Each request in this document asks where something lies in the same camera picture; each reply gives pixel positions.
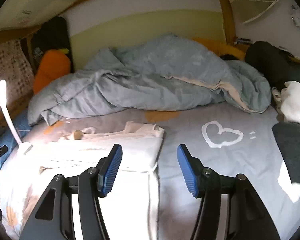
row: blue gripper pad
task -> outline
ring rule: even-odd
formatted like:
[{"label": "blue gripper pad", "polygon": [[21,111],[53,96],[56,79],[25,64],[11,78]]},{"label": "blue gripper pad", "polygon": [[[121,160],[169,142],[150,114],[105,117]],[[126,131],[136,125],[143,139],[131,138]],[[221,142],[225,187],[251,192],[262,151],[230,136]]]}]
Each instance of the blue gripper pad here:
[{"label": "blue gripper pad", "polygon": [[201,181],[201,169],[196,165],[197,158],[194,158],[189,153],[186,145],[180,144],[177,149],[177,158],[182,171],[183,178],[185,179],[188,191],[192,193],[194,197],[198,197],[200,181]]},{"label": "blue gripper pad", "polygon": [[98,190],[105,196],[112,190],[122,160],[122,147],[115,144],[106,158],[98,175]]}]

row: orange cushion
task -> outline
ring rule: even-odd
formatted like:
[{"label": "orange cushion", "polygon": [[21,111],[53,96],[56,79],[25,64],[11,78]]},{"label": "orange cushion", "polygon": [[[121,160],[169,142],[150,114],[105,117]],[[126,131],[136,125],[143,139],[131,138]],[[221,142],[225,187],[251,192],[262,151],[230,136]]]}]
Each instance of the orange cushion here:
[{"label": "orange cushion", "polygon": [[244,60],[245,53],[231,45],[222,43],[221,41],[208,40],[204,38],[193,38],[194,41],[201,43],[208,50],[211,50],[217,56],[222,56],[225,54],[230,54],[238,58],[239,60]]},{"label": "orange cushion", "polygon": [[55,79],[69,74],[70,65],[69,58],[61,51],[56,49],[46,51],[34,77],[33,93],[37,94]]}]

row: ribbed blue pad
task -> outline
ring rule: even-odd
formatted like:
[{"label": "ribbed blue pad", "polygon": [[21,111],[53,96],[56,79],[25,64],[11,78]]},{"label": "ribbed blue pad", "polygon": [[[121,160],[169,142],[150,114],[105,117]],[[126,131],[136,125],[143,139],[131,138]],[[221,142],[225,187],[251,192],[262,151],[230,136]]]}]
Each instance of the ribbed blue pad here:
[{"label": "ribbed blue pad", "polygon": [[105,196],[112,190],[112,186],[115,177],[117,176],[121,160],[122,160],[122,147],[119,146],[105,174],[105,183],[102,189],[102,192]]},{"label": "ribbed blue pad", "polygon": [[177,149],[177,158],[178,162],[182,171],[183,178],[185,179],[188,191],[192,193],[194,197],[197,197],[199,194],[197,179],[192,170],[192,167],[189,163],[188,158],[186,157],[185,153],[181,146],[178,146]]}]

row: screw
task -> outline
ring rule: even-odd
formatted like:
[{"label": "screw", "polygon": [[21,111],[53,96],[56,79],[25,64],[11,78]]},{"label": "screw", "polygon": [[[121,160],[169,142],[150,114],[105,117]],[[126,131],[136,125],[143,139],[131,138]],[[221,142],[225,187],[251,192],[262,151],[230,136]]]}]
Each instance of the screw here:
[{"label": "screw", "polygon": [[61,180],[62,178],[63,178],[62,174],[58,174],[58,175],[54,176],[54,180],[56,180],[56,181]]},{"label": "screw", "polygon": [[95,173],[96,171],[97,171],[97,168],[96,168],[96,167],[91,167],[91,168],[88,169],[88,173],[90,173],[90,174],[93,174],[93,173]]},{"label": "screw", "polygon": [[203,168],[203,172],[204,172],[205,174],[210,174],[210,173],[212,172],[212,169],[206,167],[206,168]]},{"label": "screw", "polygon": [[247,177],[246,177],[246,175],[244,175],[244,174],[238,174],[238,179],[239,180],[245,180]]}]

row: checkered curtain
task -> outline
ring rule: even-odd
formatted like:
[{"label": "checkered curtain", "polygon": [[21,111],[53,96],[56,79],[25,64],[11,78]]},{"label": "checkered curtain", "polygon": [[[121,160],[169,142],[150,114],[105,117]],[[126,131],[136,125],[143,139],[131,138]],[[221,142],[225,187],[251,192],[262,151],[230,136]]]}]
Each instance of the checkered curtain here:
[{"label": "checkered curtain", "polygon": [[7,84],[7,105],[32,91],[33,72],[19,40],[0,44],[0,80]]}]

